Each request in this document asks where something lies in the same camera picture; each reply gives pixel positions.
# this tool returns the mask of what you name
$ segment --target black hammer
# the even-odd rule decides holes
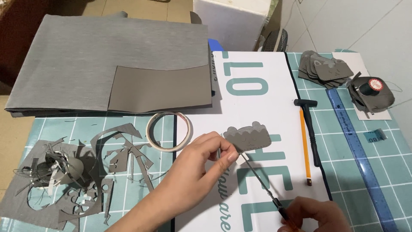
[[[315,167],[319,167],[321,166],[321,159],[319,158],[318,147],[316,145],[315,139],[315,132],[313,131],[312,117],[310,116],[309,111],[309,107],[316,107],[318,105],[318,102],[313,100],[295,99],[293,103],[295,104],[295,106],[300,106],[303,109],[303,113],[306,120],[306,126],[308,127],[309,131],[309,140],[313,153],[313,163]]]

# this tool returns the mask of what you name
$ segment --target yellow pencil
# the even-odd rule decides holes
[[[302,108],[300,108],[299,113],[300,113],[300,126],[302,127],[303,152],[305,156],[306,182],[308,186],[312,186],[312,178],[310,176],[310,166],[309,166],[308,144],[306,140],[305,118],[303,116]]]

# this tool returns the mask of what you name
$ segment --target masking tape roll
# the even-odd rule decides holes
[[[162,116],[166,116],[166,115],[177,115],[177,116],[181,117],[187,125],[187,134],[186,134],[185,138],[183,139],[183,141],[179,145],[177,145],[176,147],[172,147],[172,148],[160,147],[157,144],[155,144],[152,141],[152,139],[150,138],[150,128],[152,127],[152,124],[156,121],[156,119],[158,119]],[[177,112],[164,112],[164,113],[155,114],[155,115],[153,115],[153,117],[151,117],[151,119],[149,120],[149,122],[147,123],[147,126],[146,126],[147,141],[149,142],[149,144],[152,147],[154,147],[155,149],[157,149],[161,152],[175,152],[175,151],[181,150],[186,145],[186,143],[189,141],[189,137],[190,137],[191,133],[192,133],[192,126],[189,122],[189,119],[184,114],[177,113]]]

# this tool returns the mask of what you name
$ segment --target thread spool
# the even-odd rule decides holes
[[[367,83],[359,86],[359,91],[365,96],[376,96],[383,89],[384,85],[376,78],[371,78]]]

